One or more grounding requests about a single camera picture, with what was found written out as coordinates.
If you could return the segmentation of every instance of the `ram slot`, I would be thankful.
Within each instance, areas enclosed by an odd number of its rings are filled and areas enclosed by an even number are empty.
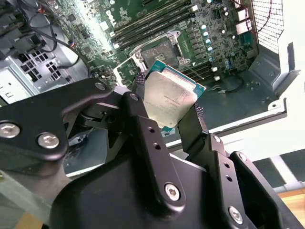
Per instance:
[[[197,82],[197,81],[199,81],[199,80],[207,80],[207,79],[213,77],[213,74],[210,73],[210,72],[202,73],[202,74],[199,74],[199,75],[200,75],[200,77],[199,77],[198,75],[195,75],[195,76],[192,78],[192,80],[194,80],[194,81]]]
[[[116,42],[123,42],[123,41],[128,41],[130,39],[133,39],[133,37],[141,35],[149,30],[151,30],[152,28],[156,28],[162,24],[164,24],[166,21],[170,21],[172,19],[177,18],[178,15],[184,15],[186,13],[189,13],[189,9],[184,9],[181,12],[174,12],[172,15],[170,16],[164,16],[162,18],[158,18],[155,21],[152,21],[150,23],[148,23],[147,25],[135,30],[135,31],[131,31],[130,33],[126,34],[125,36],[121,37],[119,40],[116,40]]]
[[[176,20],[172,21],[172,22],[166,22],[164,25],[154,28],[144,34],[141,34],[137,37],[133,37],[132,41],[126,41],[120,44],[121,50],[125,50],[126,48],[138,44],[140,42],[142,42],[143,40],[152,37],[154,35],[156,35],[157,33],[162,33],[162,32],[166,32],[168,30],[169,27],[179,24],[182,21],[185,21],[186,19],[190,18],[190,17],[194,17],[195,14],[194,13],[187,13],[186,15],[182,15],[179,16]]]
[[[179,2],[181,2],[181,1],[185,1],[185,0],[179,0],[179,1],[174,2],[174,3],[169,2],[169,3],[168,3],[167,5],[165,5],[165,6],[159,6],[158,8],[154,9],[153,11],[151,11],[151,12],[149,12],[149,13],[147,13],[147,14],[144,14],[144,15],[142,15],[141,17],[138,17],[138,18],[136,18],[136,19],[134,19],[134,20],[128,22],[127,24],[122,25],[121,27],[115,29],[114,32],[115,32],[115,33],[121,32],[121,31],[123,31],[123,30],[129,28],[129,26],[135,25],[135,24],[141,22],[142,20],[146,20],[147,18],[149,18],[149,17],[151,17],[151,16],[157,15],[158,13],[162,12],[164,9],[167,9],[168,7],[173,6],[173,5],[175,5],[176,3],[179,3]]]
[[[143,0],[142,1],[142,5],[145,6],[145,5],[147,5],[147,4],[149,4],[149,3],[153,2],[153,1],[156,1],[156,0]]]
[[[200,72],[200,71],[205,71],[205,69],[211,69],[211,63],[210,62],[205,62],[205,63],[202,63],[202,64],[200,64],[200,65],[198,65],[198,66],[196,66],[196,67],[193,67],[192,68],[192,70],[189,70],[189,69],[187,69],[187,70],[185,70],[184,72],[182,72],[184,75],[187,75],[187,76],[189,76],[189,75],[191,75],[191,74],[194,74],[195,75],[195,73],[194,72],[196,72],[196,73],[198,73],[198,72]]]
[[[146,16],[144,19],[142,20],[138,20],[130,25],[125,25],[124,28],[122,28],[120,31],[115,31],[115,36],[114,39],[122,37],[142,26],[144,26],[145,24],[150,23],[151,21],[158,19],[159,17],[162,17],[164,15],[168,15],[171,14],[173,11],[180,9],[184,6],[188,6],[190,5],[191,2],[190,1],[179,1],[179,2],[175,2],[171,5],[169,5],[168,7],[166,7],[165,9],[163,8],[162,10],[160,10],[157,14],[151,15],[151,16]]]

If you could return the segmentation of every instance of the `electrical cable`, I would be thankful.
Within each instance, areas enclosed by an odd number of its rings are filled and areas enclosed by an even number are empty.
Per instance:
[[[51,20],[51,21],[50,21],[50,24],[49,24],[49,26],[50,26],[50,31],[51,31],[51,36],[52,36],[53,38],[56,39],[54,30],[53,30],[53,25],[54,25],[53,20]],[[45,50],[45,49],[41,49],[41,50],[42,50],[43,52],[53,52],[53,51],[55,51],[55,49],[57,49],[57,41],[53,41],[53,48],[52,48],[51,50]]]
[[[243,5],[243,4],[239,3],[239,2],[237,2],[236,0],[230,0],[230,1],[233,2],[233,3],[236,3],[237,5],[239,5],[240,7],[243,7],[243,8],[245,9],[245,12],[246,12],[246,16],[245,16],[245,17],[246,17],[246,26],[247,26],[248,31],[250,31],[251,33],[253,33],[253,34],[259,33],[260,31],[263,30],[263,28],[264,28],[264,27],[267,25],[267,23],[269,22],[269,19],[270,19],[270,17],[271,17],[272,4],[273,4],[272,0],[270,0],[270,9],[269,9],[269,13],[268,13],[267,20],[266,20],[266,22],[264,23],[264,25],[263,25],[259,30],[257,30],[257,31],[252,31],[251,28],[249,27],[249,24],[248,24],[248,21],[247,21],[247,17],[248,17],[248,8],[247,8],[245,5]]]
[[[39,34],[39,35],[41,35],[41,36],[43,36],[43,37],[46,37],[46,38],[48,38],[48,39],[50,39],[50,40],[52,40],[52,41],[54,41],[54,42],[56,42],[56,44],[59,43],[59,44],[65,46],[65,47],[69,48],[70,50],[72,50],[72,51],[78,56],[77,59],[76,59],[76,61],[75,61],[74,63],[72,63],[71,65],[62,65],[62,66],[58,66],[59,69],[68,69],[68,68],[70,68],[70,67],[75,66],[75,65],[79,62],[79,60],[82,60],[83,63],[86,65],[87,69],[88,69],[87,77],[88,77],[88,78],[91,77],[91,71],[90,71],[89,65],[87,64],[87,62],[81,57],[81,55],[80,55],[75,49],[71,48],[71,47],[70,47],[68,44],[66,44],[65,42],[56,39],[56,38],[55,38],[55,34],[52,33],[52,31],[51,31],[51,36],[50,36],[50,35],[48,35],[48,34],[46,34],[46,33],[44,33],[44,32],[42,32],[42,31],[39,30],[39,29],[41,29],[41,28],[45,28],[45,27],[49,27],[49,26],[52,26],[52,27],[53,27],[53,22],[52,22],[52,20],[51,20],[50,24],[49,24],[49,25],[46,25],[46,26],[42,26],[42,27],[33,27],[33,26],[31,26],[31,22],[33,21],[33,19],[34,19],[35,17],[37,17],[38,15],[41,15],[41,14],[45,15],[46,17],[48,17],[48,16],[50,16],[48,13],[45,13],[45,12],[44,12],[44,13],[38,13],[38,14],[35,14],[34,16],[32,16],[32,17],[29,19],[28,15],[25,13],[25,11],[24,11],[23,7],[21,6],[21,4],[19,5],[19,10],[21,11],[21,13],[23,14],[24,18],[26,19],[26,22],[27,22],[28,26],[29,26],[34,32],[36,32],[37,34]],[[74,42],[74,34],[73,34],[72,32],[71,32],[71,35],[72,35],[72,39],[73,39],[73,42]]]

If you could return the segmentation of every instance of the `black metal bracket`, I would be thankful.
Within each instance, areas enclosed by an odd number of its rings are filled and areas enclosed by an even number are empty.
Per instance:
[[[137,154],[146,163],[161,214],[173,219],[184,209],[186,196],[158,124],[148,118],[142,99],[136,94],[125,93],[122,105],[129,117],[126,128],[132,130]]]
[[[264,228],[304,228],[243,153],[235,151],[230,159],[236,167],[246,213],[254,224]]]
[[[211,224],[219,228],[248,228],[234,164],[226,157],[221,139],[208,132],[203,117],[197,115],[195,107],[179,122],[178,128],[183,149],[189,154],[188,160],[204,167],[210,174],[211,211],[208,214],[211,214],[211,219],[212,215],[220,218],[211,220]],[[235,215],[238,217],[232,215],[232,210],[238,212]]]
[[[79,81],[0,109],[0,124],[12,123],[20,133],[1,138],[0,169],[24,174],[49,175],[58,170],[57,161],[68,150],[67,135],[78,113],[111,93],[97,79]],[[55,148],[44,148],[38,138],[44,133],[57,137]]]

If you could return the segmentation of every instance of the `black ram slot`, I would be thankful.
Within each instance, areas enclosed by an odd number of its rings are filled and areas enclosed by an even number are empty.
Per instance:
[[[202,71],[209,71],[210,70],[210,66],[209,65],[205,65],[205,66],[200,66],[200,68],[198,68],[198,69],[196,69],[196,70],[194,70],[195,72],[202,72]],[[194,72],[192,72],[192,71],[188,71],[187,73],[186,73],[187,75],[189,75],[189,74],[194,74]]]
[[[131,39],[133,39],[133,37],[144,34],[145,32],[151,30],[152,28],[158,27],[158,26],[164,24],[166,21],[170,21],[172,19],[177,18],[179,15],[184,15],[186,13],[189,13],[189,9],[185,9],[185,10],[183,10],[179,13],[175,13],[169,17],[166,15],[163,18],[158,18],[157,20],[152,21],[151,23],[139,28],[136,31],[131,31],[126,36],[121,37],[117,42],[124,42],[124,41],[131,40]]]
[[[190,4],[191,4],[190,1],[182,2],[182,3],[180,3],[180,4],[176,5],[176,6],[174,6],[173,8],[169,9],[168,11],[165,10],[165,11],[164,11],[163,13],[161,13],[161,14],[156,14],[156,15],[154,15],[153,17],[151,17],[151,18],[149,18],[149,19],[146,19],[146,20],[143,20],[143,21],[141,21],[141,22],[136,23],[134,27],[129,26],[129,27],[128,27],[128,28],[129,28],[128,30],[124,30],[124,31],[122,31],[122,32],[116,33],[116,35],[114,36],[114,40],[115,40],[115,41],[121,40],[121,37],[122,37],[122,36],[124,36],[124,35],[126,35],[126,34],[133,33],[134,30],[146,26],[147,24],[151,23],[153,20],[160,20],[161,17],[166,16],[166,15],[169,15],[169,14],[171,14],[172,12],[174,12],[175,10],[178,10],[178,9],[180,9],[180,8],[182,8],[182,7],[184,7],[184,6],[190,5]]]
[[[212,74],[212,72],[206,70],[206,71],[197,72],[197,74],[200,75],[200,76],[205,76],[206,74],[208,74],[208,75]],[[192,79],[194,77],[198,77],[197,74],[191,73],[191,74],[188,74],[187,76]]]
[[[144,0],[144,1],[142,1],[142,5],[145,6],[153,1],[156,1],[156,0]]]
[[[200,71],[201,69],[206,69],[206,68],[211,68],[211,64],[210,62],[206,62],[206,63],[203,63],[203,64],[200,64],[194,68],[192,68],[193,71],[195,72],[198,72]],[[182,72],[184,75],[189,75],[189,74],[192,74],[193,72],[191,70],[185,70],[184,72]]]
[[[135,45],[137,43],[140,43],[143,40],[145,40],[145,39],[147,39],[147,38],[149,38],[149,37],[151,37],[151,36],[153,36],[153,35],[155,35],[155,34],[157,34],[159,32],[166,32],[166,30],[169,27],[171,27],[173,25],[176,25],[176,24],[178,24],[178,23],[180,23],[180,22],[182,22],[182,21],[184,21],[184,20],[186,20],[186,19],[188,19],[190,17],[194,17],[194,16],[195,16],[194,13],[189,13],[188,15],[185,15],[185,16],[183,16],[183,17],[181,17],[181,18],[179,18],[179,19],[177,19],[177,20],[175,20],[173,22],[164,24],[160,28],[156,28],[155,31],[150,31],[150,32],[148,32],[146,34],[141,34],[139,37],[133,38],[132,41],[128,41],[128,42],[125,42],[125,43],[121,44],[121,50],[125,50],[126,48],[130,47],[131,45]]]
[[[205,74],[200,75],[200,78],[198,76],[193,77],[192,80],[194,80],[195,82],[198,82],[200,80],[208,80],[211,77],[213,77],[213,75],[211,73],[205,73]]]
[[[158,14],[159,14],[162,10],[164,10],[164,8],[168,8],[168,7],[170,7],[170,6],[173,6],[173,5],[175,5],[175,4],[177,4],[177,3],[181,2],[181,1],[183,2],[183,1],[185,1],[185,0],[180,0],[180,1],[177,1],[177,2],[174,2],[174,3],[172,3],[172,1],[171,1],[171,2],[169,2],[169,3],[168,3],[167,5],[165,5],[165,6],[159,6],[158,8],[156,8],[155,10],[153,10],[152,12],[149,12],[149,13],[147,13],[147,14],[145,14],[145,15],[143,15],[143,16],[137,18],[137,19],[134,19],[134,20],[130,21],[129,23],[127,23],[127,24],[125,24],[125,25],[123,25],[123,26],[121,26],[121,27],[115,29],[114,32],[115,32],[115,33],[118,33],[118,32],[121,32],[121,31],[123,31],[123,30],[126,30],[126,29],[128,29],[130,26],[132,26],[132,25],[136,25],[136,24],[138,24],[138,23],[140,23],[140,22],[142,22],[142,21],[146,21],[146,19],[147,19],[148,17],[151,17],[151,16],[154,16],[154,17],[155,17],[155,16],[158,16]]]

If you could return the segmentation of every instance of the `screw hole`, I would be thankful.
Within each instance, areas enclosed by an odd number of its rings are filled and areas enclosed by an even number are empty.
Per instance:
[[[154,143],[153,144],[154,148],[157,149],[157,150],[160,150],[161,149],[161,146],[157,143]]]
[[[151,127],[148,127],[149,132],[154,133],[154,129],[152,129]]]
[[[225,177],[227,178],[228,181],[230,181],[230,182],[233,181],[232,178],[231,178],[230,176],[226,175]]]

